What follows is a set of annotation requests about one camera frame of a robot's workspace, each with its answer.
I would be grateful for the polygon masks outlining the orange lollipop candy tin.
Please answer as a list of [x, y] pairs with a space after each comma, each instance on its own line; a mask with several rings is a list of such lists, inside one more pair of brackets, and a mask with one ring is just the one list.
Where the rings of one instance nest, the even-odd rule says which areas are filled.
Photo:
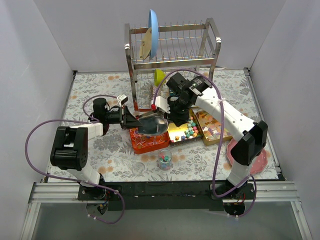
[[168, 132], [162, 135], [148, 136], [138, 133], [137, 128], [129, 130], [133, 151], [137, 155], [167, 148], [170, 144]]

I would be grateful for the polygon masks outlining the metal scoop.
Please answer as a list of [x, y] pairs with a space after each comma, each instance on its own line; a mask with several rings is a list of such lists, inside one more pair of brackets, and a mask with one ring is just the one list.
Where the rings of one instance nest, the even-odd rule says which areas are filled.
[[138, 121], [141, 126], [137, 128], [137, 132], [141, 135], [159, 136], [166, 133], [169, 128], [169, 121], [161, 111], [145, 112], [139, 116]]

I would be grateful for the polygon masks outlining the star candy tin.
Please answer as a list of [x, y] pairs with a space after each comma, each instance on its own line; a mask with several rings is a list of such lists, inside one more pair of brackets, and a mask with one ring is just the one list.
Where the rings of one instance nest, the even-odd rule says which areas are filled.
[[189, 119], [186, 123], [176, 126], [173, 122], [169, 124], [168, 135], [170, 139], [169, 145], [171, 147], [177, 147], [185, 144], [191, 144], [199, 141], [203, 137], [198, 119], [195, 112], [189, 110]]

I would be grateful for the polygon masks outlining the gold tin of candies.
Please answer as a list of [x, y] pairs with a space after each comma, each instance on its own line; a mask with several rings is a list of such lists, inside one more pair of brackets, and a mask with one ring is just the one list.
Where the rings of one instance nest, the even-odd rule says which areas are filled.
[[199, 127], [202, 130], [202, 141], [205, 146], [218, 144], [221, 137], [221, 123], [206, 111], [198, 111], [195, 114]]

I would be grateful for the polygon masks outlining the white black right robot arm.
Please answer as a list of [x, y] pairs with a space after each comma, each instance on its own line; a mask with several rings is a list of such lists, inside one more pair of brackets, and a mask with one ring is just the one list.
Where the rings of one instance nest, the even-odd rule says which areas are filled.
[[218, 87], [205, 75], [197, 72], [194, 79], [188, 80], [180, 72], [179, 69], [174, 70], [162, 80], [177, 98], [167, 100], [169, 111], [165, 116], [180, 126], [187, 122], [189, 108], [196, 106], [215, 119], [220, 118], [221, 129], [227, 129], [236, 141], [230, 151], [234, 164], [226, 179], [226, 191], [218, 194], [214, 187], [212, 193], [216, 198], [229, 196], [237, 199], [245, 192], [244, 185], [250, 177], [254, 159], [266, 146], [268, 125], [263, 120], [255, 122], [236, 110], [222, 98]]

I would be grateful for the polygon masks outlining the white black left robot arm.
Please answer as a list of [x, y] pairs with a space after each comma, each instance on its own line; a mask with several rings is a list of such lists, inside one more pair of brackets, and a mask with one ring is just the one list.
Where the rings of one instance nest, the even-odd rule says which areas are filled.
[[134, 129], [142, 124], [129, 111], [125, 103], [128, 97], [116, 97], [117, 105], [110, 107], [103, 95], [93, 100], [93, 112], [88, 123], [78, 126], [60, 126], [54, 137], [50, 163], [67, 171], [79, 180], [84, 192], [95, 200], [101, 200], [108, 190], [103, 185], [103, 176], [88, 163], [89, 140], [106, 135], [110, 125], [119, 124], [122, 129]]

